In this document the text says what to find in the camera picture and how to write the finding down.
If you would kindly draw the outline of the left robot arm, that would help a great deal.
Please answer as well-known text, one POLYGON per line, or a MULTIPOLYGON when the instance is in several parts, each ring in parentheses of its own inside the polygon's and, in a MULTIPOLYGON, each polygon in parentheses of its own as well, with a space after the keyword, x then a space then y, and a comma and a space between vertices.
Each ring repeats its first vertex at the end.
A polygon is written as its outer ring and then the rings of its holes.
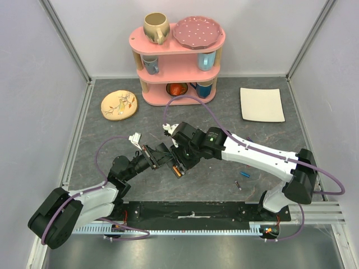
POLYGON ((132 160, 117 156, 103 183, 72 192, 62 187, 52 190, 30 218, 28 228, 42 244, 56 249, 74 230, 96 219, 118 220, 123 214, 119 203, 130 189, 128 181, 148 168, 159 168, 169 156, 146 145, 132 160))

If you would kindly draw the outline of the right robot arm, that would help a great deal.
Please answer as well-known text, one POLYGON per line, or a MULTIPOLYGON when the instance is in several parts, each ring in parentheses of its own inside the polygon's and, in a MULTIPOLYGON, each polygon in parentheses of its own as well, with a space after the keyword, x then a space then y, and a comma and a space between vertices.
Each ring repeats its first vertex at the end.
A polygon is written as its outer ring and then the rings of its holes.
POLYGON ((262 220, 271 220, 290 203, 309 205, 312 202, 317 172, 312 169, 314 156, 307 149, 298 153, 279 151, 218 127, 203 132, 185 122, 164 124, 163 129, 171 137, 171 151, 184 170, 191 169, 202 158, 218 159, 245 164, 279 178, 281 182, 260 198, 256 211, 262 220))

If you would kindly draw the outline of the black remote control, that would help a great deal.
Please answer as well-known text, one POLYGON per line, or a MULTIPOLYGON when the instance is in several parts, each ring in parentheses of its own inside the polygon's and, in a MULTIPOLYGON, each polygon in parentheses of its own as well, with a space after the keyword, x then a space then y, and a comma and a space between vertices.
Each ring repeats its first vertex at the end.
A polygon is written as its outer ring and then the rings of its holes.
POLYGON ((167 167, 169 167, 169 169, 173 172, 173 174, 177 178, 181 178, 181 177, 178 177, 177 174, 174 172, 173 166, 176 166, 178 168, 178 170, 182 173, 182 176, 185 175, 185 170, 183 165, 180 163, 179 159, 176 157, 174 152, 170 150, 164 143, 160 143, 159 145, 157 145, 155 147, 155 150, 163 154, 163 157, 159 160, 160 166, 166 164, 167 167))

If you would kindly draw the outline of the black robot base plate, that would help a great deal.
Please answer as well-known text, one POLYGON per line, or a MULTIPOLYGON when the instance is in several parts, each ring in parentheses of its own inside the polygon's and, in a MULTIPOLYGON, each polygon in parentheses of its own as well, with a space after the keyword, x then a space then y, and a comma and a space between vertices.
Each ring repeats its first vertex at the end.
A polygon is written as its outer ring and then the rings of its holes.
POLYGON ((250 222, 289 222, 286 206, 279 213, 259 211, 258 204, 246 202, 157 202, 131 201, 115 205, 110 220, 127 220, 142 230, 246 229, 250 222))

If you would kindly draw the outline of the orange AAA battery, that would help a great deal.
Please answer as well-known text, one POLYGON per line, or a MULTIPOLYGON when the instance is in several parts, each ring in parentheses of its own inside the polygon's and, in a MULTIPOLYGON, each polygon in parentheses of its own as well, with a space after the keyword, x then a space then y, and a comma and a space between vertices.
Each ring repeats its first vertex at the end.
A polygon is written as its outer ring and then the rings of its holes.
POLYGON ((173 170, 177 174, 178 177, 182 176, 182 173, 178 170, 178 168, 176 166, 173 166, 173 170))

